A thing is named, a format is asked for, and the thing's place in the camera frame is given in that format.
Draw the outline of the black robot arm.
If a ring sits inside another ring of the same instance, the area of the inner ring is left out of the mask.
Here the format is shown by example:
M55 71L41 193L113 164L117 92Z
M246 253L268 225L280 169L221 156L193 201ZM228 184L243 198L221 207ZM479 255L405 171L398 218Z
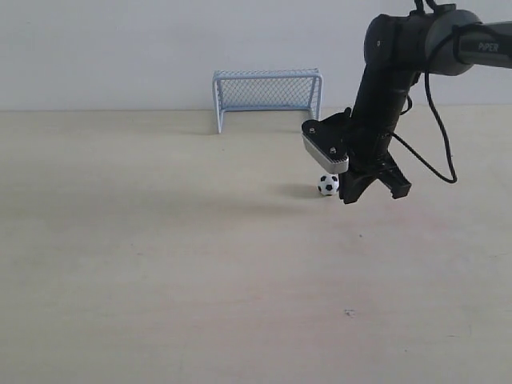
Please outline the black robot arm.
M430 76L454 77L473 66L511 67L511 23L484 23L471 11L443 4L427 13L380 14L366 30L365 68L343 141L349 168L341 178L340 198L356 202L379 180L393 198L408 195L388 147L410 89Z

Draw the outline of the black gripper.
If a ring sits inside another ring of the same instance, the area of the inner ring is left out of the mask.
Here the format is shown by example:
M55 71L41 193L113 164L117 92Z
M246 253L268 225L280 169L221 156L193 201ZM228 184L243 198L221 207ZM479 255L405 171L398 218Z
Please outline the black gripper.
M339 175L338 195L344 204L359 200L377 178L393 199L409 194L411 183L388 147L410 89L419 77L416 70L364 69L350 122L342 131L348 163Z

